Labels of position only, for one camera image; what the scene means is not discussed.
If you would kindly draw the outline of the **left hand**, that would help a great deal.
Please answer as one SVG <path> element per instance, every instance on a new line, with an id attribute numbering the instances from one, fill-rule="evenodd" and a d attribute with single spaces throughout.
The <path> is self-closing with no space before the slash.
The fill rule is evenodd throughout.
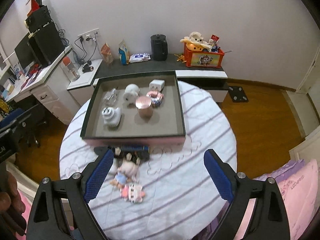
<path id="1" fill-rule="evenodd" d="M 27 222 L 22 214 L 25 204 L 17 189 L 15 177 L 1 168 L 1 239 L 17 239 L 25 235 Z"/>

